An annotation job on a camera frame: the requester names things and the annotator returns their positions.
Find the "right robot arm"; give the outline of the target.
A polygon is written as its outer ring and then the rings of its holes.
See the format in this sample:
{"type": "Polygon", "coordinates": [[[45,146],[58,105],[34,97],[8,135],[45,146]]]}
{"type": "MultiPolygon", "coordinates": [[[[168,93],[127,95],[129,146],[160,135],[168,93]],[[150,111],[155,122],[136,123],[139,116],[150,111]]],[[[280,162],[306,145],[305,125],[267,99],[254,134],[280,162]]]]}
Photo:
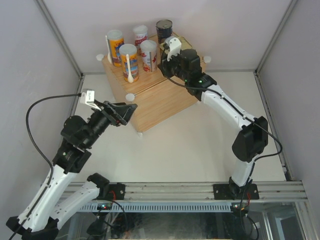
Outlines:
{"type": "Polygon", "coordinates": [[[181,87],[219,113],[237,130],[231,146],[237,161],[228,187],[234,199],[242,199],[248,193],[246,185],[251,179],[254,161],[268,145],[268,121],[263,116],[257,118],[247,113],[228,97],[218,83],[203,72],[200,57],[194,49],[180,50],[173,56],[169,56],[168,50],[163,50],[159,68],[168,80],[172,77],[182,80],[181,87]]]}

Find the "orange tall can with spoon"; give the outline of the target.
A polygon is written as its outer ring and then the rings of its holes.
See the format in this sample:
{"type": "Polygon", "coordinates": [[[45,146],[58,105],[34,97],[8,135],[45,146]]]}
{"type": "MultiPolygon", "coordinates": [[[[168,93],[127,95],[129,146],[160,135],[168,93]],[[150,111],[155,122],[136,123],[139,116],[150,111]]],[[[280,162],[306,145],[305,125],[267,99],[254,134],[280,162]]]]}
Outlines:
{"type": "Polygon", "coordinates": [[[105,40],[108,48],[108,61],[115,67],[121,67],[122,60],[120,54],[120,47],[124,44],[123,33],[118,29],[110,30],[105,35],[105,40]]]}

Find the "blue rectangular spam tin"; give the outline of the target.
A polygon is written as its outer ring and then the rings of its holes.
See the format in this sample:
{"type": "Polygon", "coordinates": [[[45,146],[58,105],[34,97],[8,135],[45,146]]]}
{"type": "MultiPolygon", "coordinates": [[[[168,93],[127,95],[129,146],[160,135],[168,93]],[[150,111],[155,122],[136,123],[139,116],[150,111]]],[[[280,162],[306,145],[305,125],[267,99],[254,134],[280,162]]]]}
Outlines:
{"type": "Polygon", "coordinates": [[[177,36],[181,42],[181,50],[193,49],[193,46],[183,36],[177,36]]]}

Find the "teal rectangular tin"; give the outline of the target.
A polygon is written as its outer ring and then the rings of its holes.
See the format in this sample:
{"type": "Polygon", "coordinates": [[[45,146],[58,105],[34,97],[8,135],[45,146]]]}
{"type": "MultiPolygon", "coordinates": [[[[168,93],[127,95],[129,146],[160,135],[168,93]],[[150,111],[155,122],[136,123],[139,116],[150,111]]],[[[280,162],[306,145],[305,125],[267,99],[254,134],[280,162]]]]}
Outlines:
{"type": "Polygon", "coordinates": [[[159,56],[161,56],[163,51],[165,51],[165,47],[164,46],[165,46],[164,42],[159,44],[159,56]]]}

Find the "white red tall can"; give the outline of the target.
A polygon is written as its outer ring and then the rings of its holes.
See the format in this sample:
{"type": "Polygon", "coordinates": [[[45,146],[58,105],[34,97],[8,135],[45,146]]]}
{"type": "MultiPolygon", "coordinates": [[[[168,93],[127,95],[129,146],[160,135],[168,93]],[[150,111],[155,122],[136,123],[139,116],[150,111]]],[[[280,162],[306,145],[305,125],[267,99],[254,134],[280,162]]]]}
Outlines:
{"type": "Polygon", "coordinates": [[[132,29],[134,33],[134,45],[137,49],[140,49],[140,45],[143,41],[148,39],[148,27],[146,25],[137,25],[132,29]]]}

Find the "orange can with white spoon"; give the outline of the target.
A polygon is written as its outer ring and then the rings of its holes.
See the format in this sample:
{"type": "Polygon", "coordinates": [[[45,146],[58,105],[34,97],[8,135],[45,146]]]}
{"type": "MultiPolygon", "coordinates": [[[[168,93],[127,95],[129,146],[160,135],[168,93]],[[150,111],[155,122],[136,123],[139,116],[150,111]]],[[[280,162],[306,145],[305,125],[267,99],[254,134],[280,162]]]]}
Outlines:
{"type": "Polygon", "coordinates": [[[133,44],[123,44],[119,48],[124,80],[134,83],[139,79],[137,48],[133,44]]]}

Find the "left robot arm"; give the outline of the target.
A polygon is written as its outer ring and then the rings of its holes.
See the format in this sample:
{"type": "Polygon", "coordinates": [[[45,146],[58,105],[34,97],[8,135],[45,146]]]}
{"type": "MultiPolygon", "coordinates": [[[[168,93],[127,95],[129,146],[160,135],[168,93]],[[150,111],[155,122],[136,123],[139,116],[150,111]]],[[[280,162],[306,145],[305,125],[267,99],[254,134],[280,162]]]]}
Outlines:
{"type": "Polygon", "coordinates": [[[94,173],[79,190],[59,200],[72,180],[80,173],[90,156],[90,149],[109,126],[125,126],[137,104],[94,102],[88,120],[78,115],[69,117],[63,125],[63,141],[53,167],[29,206],[18,216],[10,217],[6,226],[23,240],[53,240],[69,218],[91,200],[104,200],[110,193],[108,179],[94,173]]]}

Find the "silver round tin can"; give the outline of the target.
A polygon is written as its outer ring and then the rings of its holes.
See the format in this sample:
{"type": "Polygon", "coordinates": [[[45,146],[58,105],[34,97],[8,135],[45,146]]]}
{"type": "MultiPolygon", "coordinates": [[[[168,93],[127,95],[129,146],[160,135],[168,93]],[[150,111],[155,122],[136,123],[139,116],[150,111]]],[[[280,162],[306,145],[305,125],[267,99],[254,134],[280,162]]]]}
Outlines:
{"type": "Polygon", "coordinates": [[[173,22],[169,19],[162,19],[156,23],[158,43],[163,43],[173,33],[173,22]]]}

